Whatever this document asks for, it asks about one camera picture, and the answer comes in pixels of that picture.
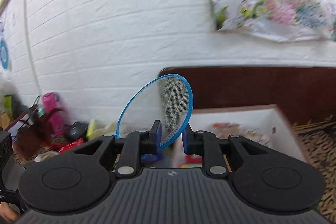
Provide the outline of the person's left hand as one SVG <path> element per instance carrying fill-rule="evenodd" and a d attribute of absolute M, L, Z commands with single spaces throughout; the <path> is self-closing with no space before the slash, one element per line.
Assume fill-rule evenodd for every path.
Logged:
<path fill-rule="evenodd" d="M 1 202 L 0 215 L 6 223 L 13 223 L 21 218 L 21 215 L 12 209 L 8 203 Z"/>

